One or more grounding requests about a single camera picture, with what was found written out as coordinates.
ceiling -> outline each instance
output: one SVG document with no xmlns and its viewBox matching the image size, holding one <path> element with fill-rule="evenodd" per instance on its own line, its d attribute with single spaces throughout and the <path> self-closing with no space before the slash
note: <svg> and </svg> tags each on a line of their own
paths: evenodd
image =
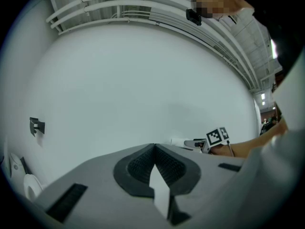
<svg viewBox="0 0 305 229">
<path fill-rule="evenodd" d="M 75 0 L 51 0 L 54 11 L 59 10 L 60 8 L 73 1 Z M 82 2 L 77 6 L 74 6 L 61 13 L 56 18 L 54 18 L 52 22 L 56 23 L 57 20 L 64 18 L 72 12 L 80 10 L 86 6 L 98 4 L 105 1 L 112 0 L 89 0 L 87 2 Z M 154 1 L 161 4 L 170 5 L 181 10 L 185 9 L 184 6 L 173 1 L 146 1 Z M 239 71 L 239 74 L 242 76 L 242 79 L 245 82 L 248 82 L 248 88 L 250 92 L 253 93 L 261 112 L 272 110 L 274 106 L 274 100 L 272 98 L 271 89 L 275 80 L 274 73 L 280 71 L 281 66 L 279 65 L 276 59 L 272 58 L 272 49 L 267 29 L 255 21 L 254 17 L 252 16 L 253 10 L 244 9 L 238 14 L 234 15 L 233 18 L 235 19 L 236 24 L 229 17 L 225 17 L 219 22 L 215 20 L 212 21 L 208 19 L 203 19 L 203 23 L 205 23 L 214 31 L 216 31 L 216 33 L 218 32 L 222 37 L 221 39 L 215 37 L 209 32 L 209 30 L 206 30 L 205 28 L 200 29 L 201 31 L 199 32 L 194 31 L 198 30 L 198 27 L 196 27 L 196 25 L 194 25 L 193 23 L 187 21 L 186 19 L 179 18 L 179 16 L 174 15 L 170 12 L 164 12 L 160 9 L 149 8 L 144 6 L 122 5 L 121 10 L 137 11 L 137 13 L 129 12 L 129 15 L 127 15 L 128 12 L 126 12 L 126 14 L 122 14 L 122 17 L 128 16 L 133 18 L 142 18 L 172 25 L 175 28 L 190 33 L 191 35 L 210 45 L 211 47 L 213 47 L 213 49 L 221 53 L 221 55 L 223 55 L 224 58 L 227 59 L 227 62 L 229 62 L 231 66 L 235 67 L 235 70 Z M 75 26 L 89 23 L 91 21 L 116 18 L 116 13 L 116 6 L 84 12 L 60 23 L 57 29 L 59 29 L 60 31 L 65 31 L 67 29 L 71 29 Z M 166 20 L 165 16 L 170 16 L 171 21 Z M 244 54 L 242 50 L 238 49 L 236 43 L 240 45 Z M 233 55 L 230 50 L 228 50 L 230 46 L 232 50 L 236 51 L 236 54 Z M 265 105 L 262 105 L 262 93 L 265 93 Z"/>
</svg>

person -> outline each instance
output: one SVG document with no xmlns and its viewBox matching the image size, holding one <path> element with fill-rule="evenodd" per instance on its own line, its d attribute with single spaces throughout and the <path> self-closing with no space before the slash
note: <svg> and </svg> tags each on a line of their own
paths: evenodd
<svg viewBox="0 0 305 229">
<path fill-rule="evenodd" d="M 274 136 L 283 135 L 288 130 L 285 120 L 282 118 L 279 123 L 272 126 L 268 132 L 254 138 L 250 141 L 231 144 L 231 149 L 235 157 L 247 158 L 250 151 L 253 148 L 264 146 L 267 144 Z M 211 153 L 214 155 L 231 156 L 230 149 L 228 145 L 217 145 L 212 147 Z"/>
<path fill-rule="evenodd" d="M 273 126 L 275 126 L 276 122 L 277 122 L 277 120 L 276 120 L 275 116 L 270 118 L 270 121 L 262 127 L 260 135 L 262 135 L 265 132 L 269 131 Z"/>
<path fill-rule="evenodd" d="M 266 127 L 265 127 L 265 132 L 267 132 L 267 131 L 269 131 L 272 127 L 274 127 L 276 125 L 276 117 L 275 116 L 273 116 L 272 118 L 271 118 L 271 121 L 266 125 Z"/>
<path fill-rule="evenodd" d="M 302 23 L 291 23 L 302 16 L 303 0 L 193 0 L 197 14 L 219 19 L 242 9 L 254 9 L 253 16 L 266 28 L 276 45 L 277 60 L 286 75 L 304 46 Z"/>
</svg>

black slot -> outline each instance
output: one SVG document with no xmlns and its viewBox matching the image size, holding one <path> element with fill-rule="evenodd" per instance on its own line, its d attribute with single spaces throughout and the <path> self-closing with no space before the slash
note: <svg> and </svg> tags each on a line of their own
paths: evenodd
<svg viewBox="0 0 305 229">
<path fill-rule="evenodd" d="M 87 188 L 82 184 L 73 184 L 47 211 L 47 214 L 63 223 Z"/>
<path fill-rule="evenodd" d="M 179 147 L 179 148 L 182 148 L 182 149 L 185 149 L 185 150 L 190 150 L 190 151 L 192 151 L 192 149 L 186 148 L 186 147 Z"/>
<path fill-rule="evenodd" d="M 224 168 L 224 169 L 227 169 L 227 170 L 236 171 L 236 172 L 238 172 L 241 168 L 241 166 L 230 165 L 230 164 L 227 164 L 227 163 L 221 163 L 221 164 L 218 165 L 218 167 L 221 167 L 221 168 Z"/>
</svg>

cable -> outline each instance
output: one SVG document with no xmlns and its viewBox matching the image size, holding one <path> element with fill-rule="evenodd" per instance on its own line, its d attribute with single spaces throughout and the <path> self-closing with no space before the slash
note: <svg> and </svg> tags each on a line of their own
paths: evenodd
<svg viewBox="0 0 305 229">
<path fill-rule="evenodd" d="M 233 153 L 233 150 L 232 150 L 232 148 L 231 148 L 231 145 L 230 145 L 229 140 L 227 141 L 227 144 L 228 144 L 228 146 L 229 146 L 229 149 L 230 149 L 230 152 L 231 152 L 232 157 L 235 157 L 235 155 L 234 155 L 234 153 Z"/>
<path fill-rule="evenodd" d="M 114 14 L 110 17 L 110 19 L 113 19 L 116 15 L 117 15 L 117 13 L 114 13 Z"/>
</svg>

black sticker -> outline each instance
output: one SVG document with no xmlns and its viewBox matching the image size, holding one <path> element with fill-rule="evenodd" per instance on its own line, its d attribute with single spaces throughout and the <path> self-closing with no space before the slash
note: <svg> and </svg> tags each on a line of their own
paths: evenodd
<svg viewBox="0 0 305 229">
<path fill-rule="evenodd" d="M 218 132 L 218 129 L 215 129 L 211 132 L 209 132 L 207 135 L 207 138 L 208 138 L 208 141 L 210 143 L 210 146 L 211 145 L 214 145 L 214 144 L 217 144 L 217 143 L 222 143 L 222 139 L 221 139 L 221 136 Z"/>
<path fill-rule="evenodd" d="M 229 135 L 224 127 L 220 127 L 220 131 L 223 134 L 224 140 L 229 139 Z"/>
</svg>

